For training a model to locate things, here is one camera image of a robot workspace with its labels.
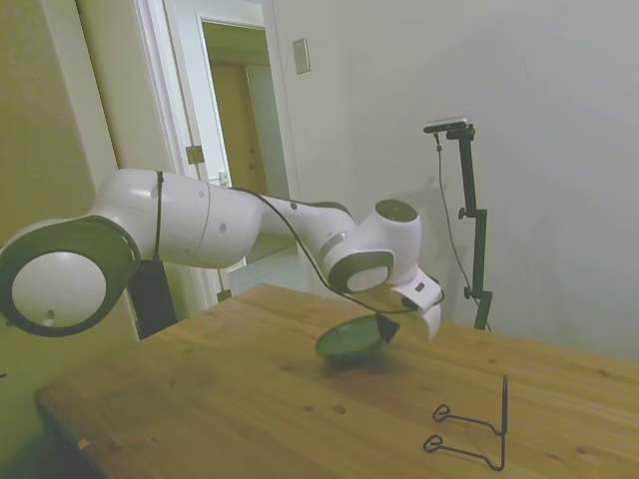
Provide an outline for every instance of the wooden door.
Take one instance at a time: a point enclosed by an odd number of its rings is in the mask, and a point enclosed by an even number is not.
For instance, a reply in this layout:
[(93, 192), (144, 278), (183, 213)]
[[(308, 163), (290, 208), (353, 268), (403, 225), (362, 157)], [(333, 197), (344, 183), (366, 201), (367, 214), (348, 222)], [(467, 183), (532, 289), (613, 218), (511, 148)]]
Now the wooden door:
[(234, 187), (265, 194), (267, 182), (246, 67), (238, 64), (212, 63), (211, 72), (231, 182)]

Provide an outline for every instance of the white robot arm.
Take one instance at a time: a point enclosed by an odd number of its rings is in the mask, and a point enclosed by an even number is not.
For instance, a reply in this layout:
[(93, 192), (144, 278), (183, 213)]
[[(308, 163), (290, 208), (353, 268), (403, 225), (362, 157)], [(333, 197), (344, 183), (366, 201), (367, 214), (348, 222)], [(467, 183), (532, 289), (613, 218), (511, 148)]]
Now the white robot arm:
[(223, 268), (242, 259), (259, 232), (289, 234), (311, 253), (340, 293), (388, 283), (439, 329), (441, 289), (417, 266), (421, 224), (403, 202), (379, 202), (356, 224), (338, 204), (262, 198), (172, 174), (120, 170), (91, 210), (47, 220), (0, 250), (0, 310), (34, 334), (63, 336), (111, 310), (142, 259)]

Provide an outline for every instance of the wooden tabletop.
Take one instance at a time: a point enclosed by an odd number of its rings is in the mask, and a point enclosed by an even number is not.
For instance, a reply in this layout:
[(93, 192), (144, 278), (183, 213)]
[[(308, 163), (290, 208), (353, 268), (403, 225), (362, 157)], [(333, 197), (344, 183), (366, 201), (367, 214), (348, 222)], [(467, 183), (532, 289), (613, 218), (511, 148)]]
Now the wooden tabletop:
[[(40, 404), (110, 478), (639, 478), (639, 367), (448, 326), (400, 331), (359, 367), (316, 356), (316, 339), (365, 310), (261, 286), (44, 388)], [(507, 464), (480, 426), (500, 423), (510, 379)]]

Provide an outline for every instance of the floor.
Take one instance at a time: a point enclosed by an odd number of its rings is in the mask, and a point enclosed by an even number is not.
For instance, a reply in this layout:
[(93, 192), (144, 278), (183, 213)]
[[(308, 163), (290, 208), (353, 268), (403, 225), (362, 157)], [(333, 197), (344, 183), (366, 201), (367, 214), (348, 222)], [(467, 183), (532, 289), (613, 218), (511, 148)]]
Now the floor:
[(263, 283), (298, 291), (304, 291), (306, 284), (296, 247), (289, 247), (235, 269), (229, 273), (229, 277), (233, 295)]

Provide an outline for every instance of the dark green bowl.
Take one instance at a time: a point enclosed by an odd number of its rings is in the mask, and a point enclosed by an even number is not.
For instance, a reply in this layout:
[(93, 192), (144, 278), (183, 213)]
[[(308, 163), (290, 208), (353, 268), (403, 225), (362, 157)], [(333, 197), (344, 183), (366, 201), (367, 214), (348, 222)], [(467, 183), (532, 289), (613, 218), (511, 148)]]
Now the dark green bowl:
[(356, 317), (325, 332), (316, 342), (318, 354), (352, 362), (382, 351), (399, 325), (381, 314)]

